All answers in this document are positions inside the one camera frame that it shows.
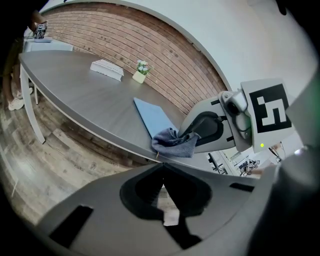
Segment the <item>dark table with white legs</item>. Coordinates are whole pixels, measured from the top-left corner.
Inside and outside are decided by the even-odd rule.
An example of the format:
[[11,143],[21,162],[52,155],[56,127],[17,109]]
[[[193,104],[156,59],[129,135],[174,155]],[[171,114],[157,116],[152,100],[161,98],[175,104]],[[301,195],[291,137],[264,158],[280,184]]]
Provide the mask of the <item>dark table with white legs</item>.
[[165,157],[151,147],[151,136],[136,108],[134,98],[159,106],[179,128],[184,115],[159,92],[140,84],[126,72],[121,81],[90,70],[97,55],[64,50],[24,52],[19,55],[20,80],[30,124],[37,139],[45,138],[35,118],[28,93],[33,83],[56,109],[100,139],[154,162],[177,163],[211,171],[208,152],[192,158]]

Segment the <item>dark blue cloth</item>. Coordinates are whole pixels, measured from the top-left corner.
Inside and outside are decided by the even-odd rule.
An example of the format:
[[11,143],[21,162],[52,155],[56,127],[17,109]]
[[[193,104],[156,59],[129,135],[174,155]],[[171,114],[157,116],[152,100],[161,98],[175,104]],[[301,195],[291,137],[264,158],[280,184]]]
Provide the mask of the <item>dark blue cloth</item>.
[[179,137],[177,131],[170,127],[152,138],[151,147],[164,156],[192,158],[199,139],[201,137],[193,131]]

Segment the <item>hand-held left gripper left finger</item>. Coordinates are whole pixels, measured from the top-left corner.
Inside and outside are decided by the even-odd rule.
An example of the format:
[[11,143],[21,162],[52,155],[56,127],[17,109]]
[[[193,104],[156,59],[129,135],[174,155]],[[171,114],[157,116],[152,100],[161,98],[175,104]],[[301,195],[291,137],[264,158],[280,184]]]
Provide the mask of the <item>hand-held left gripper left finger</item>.
[[91,209],[91,213],[62,254],[81,256],[172,256],[182,248],[170,236],[162,221],[145,220],[135,216],[122,203],[120,189],[127,180],[155,165],[96,179],[51,208],[38,222],[37,228],[55,246],[72,229],[62,226],[73,221],[77,207]]

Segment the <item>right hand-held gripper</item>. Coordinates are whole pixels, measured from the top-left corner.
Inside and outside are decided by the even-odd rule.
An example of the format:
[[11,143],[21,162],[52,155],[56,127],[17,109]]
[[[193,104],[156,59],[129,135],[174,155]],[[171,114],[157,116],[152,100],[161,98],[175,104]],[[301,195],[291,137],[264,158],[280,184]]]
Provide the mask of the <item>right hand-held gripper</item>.
[[281,78],[241,82],[237,91],[223,91],[217,97],[196,103],[183,120],[178,136],[201,113],[216,113],[227,120],[205,121],[196,133],[195,153],[208,153],[233,148],[243,152],[252,148],[261,152],[280,143],[294,132],[286,110],[292,103]]

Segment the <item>table with light blue cloth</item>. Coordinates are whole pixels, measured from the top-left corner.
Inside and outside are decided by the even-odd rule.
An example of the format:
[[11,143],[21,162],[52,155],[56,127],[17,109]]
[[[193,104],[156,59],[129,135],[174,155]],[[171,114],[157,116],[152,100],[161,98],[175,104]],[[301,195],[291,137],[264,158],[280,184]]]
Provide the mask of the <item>table with light blue cloth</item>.
[[23,52],[35,51],[73,51],[71,44],[52,39],[51,42],[40,41],[34,39],[25,39],[23,43]]

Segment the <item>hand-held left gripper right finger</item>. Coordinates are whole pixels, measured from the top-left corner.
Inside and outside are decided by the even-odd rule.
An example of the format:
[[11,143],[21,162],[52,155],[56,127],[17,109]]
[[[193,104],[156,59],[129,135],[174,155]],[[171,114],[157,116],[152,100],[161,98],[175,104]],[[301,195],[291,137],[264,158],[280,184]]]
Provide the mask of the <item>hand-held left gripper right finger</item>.
[[177,164],[163,164],[162,180],[178,210],[178,223],[162,227],[164,239],[208,239],[252,195],[257,181]]

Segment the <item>white printed book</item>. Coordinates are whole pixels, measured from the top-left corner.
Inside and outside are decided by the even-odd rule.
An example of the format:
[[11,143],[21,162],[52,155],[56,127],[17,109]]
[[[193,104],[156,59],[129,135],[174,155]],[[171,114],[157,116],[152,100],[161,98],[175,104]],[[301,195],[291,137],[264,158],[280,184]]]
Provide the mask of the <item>white printed book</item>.
[[90,65],[90,70],[117,81],[121,81],[124,76],[124,71],[121,67],[104,59],[93,61]]

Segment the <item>potted flowers in white pot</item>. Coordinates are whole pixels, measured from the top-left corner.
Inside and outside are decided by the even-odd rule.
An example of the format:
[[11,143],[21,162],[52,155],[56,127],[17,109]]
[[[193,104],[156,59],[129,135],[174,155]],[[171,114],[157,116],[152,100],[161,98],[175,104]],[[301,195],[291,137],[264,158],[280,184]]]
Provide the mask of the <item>potted flowers in white pot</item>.
[[138,60],[136,64],[135,73],[132,76],[132,79],[139,84],[143,84],[145,78],[152,70],[152,67],[149,66],[149,63],[144,60]]

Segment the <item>light blue notebook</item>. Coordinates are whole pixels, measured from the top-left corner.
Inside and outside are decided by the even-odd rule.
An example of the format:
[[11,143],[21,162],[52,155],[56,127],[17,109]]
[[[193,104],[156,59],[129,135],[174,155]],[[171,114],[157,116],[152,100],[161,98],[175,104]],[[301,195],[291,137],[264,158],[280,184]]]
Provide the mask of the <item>light blue notebook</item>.
[[178,131],[160,106],[136,97],[133,98],[133,101],[151,138],[168,128]]

